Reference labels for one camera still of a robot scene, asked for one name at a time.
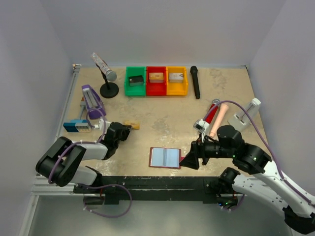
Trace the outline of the red leather card holder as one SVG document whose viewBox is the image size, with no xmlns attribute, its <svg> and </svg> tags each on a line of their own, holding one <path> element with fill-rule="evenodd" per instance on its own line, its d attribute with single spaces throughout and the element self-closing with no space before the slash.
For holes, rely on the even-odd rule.
<svg viewBox="0 0 315 236">
<path fill-rule="evenodd" d="M 178 148 L 151 147 L 149 154 L 149 167 L 180 169 L 180 162 L 184 158 Z"/>
</svg>

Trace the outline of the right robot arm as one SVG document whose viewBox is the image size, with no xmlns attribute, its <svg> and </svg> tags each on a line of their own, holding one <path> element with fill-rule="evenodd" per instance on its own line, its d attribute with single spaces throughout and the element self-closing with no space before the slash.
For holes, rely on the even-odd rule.
<svg viewBox="0 0 315 236">
<path fill-rule="evenodd" d="M 199 169 L 199 159 L 231 158 L 237 169 L 226 168 L 219 177 L 220 190 L 232 190 L 270 204 L 284 213 L 285 223 L 300 234 L 315 231 L 315 197 L 284 174 L 275 160 L 258 146 L 246 143 L 231 125 L 217 130 L 218 140 L 199 137 L 180 166 Z"/>
</svg>

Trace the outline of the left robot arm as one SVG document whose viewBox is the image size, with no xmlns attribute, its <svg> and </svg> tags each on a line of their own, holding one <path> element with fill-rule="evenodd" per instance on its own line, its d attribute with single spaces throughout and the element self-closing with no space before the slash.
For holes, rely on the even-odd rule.
<svg viewBox="0 0 315 236">
<path fill-rule="evenodd" d="M 102 187 L 102 174 L 80 163 L 84 160 L 109 159 L 132 130 L 131 125 L 119 122 L 106 122 L 105 128 L 101 139 L 94 142 L 75 142 L 64 136 L 59 137 L 36 164 L 36 172 L 46 177 L 50 184 L 59 187 L 76 183 L 84 185 L 92 193 L 98 192 Z"/>
</svg>

